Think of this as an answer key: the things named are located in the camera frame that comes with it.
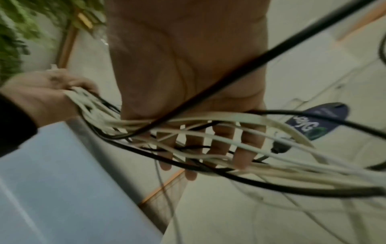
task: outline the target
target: sleeve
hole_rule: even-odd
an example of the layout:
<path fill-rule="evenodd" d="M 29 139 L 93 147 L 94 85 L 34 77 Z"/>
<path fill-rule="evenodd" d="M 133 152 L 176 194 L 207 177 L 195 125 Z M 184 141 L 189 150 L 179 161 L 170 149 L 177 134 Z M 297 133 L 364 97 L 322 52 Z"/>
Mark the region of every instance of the sleeve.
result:
<path fill-rule="evenodd" d="M 13 152 L 37 133 L 33 120 L 0 94 L 0 157 Z"/>

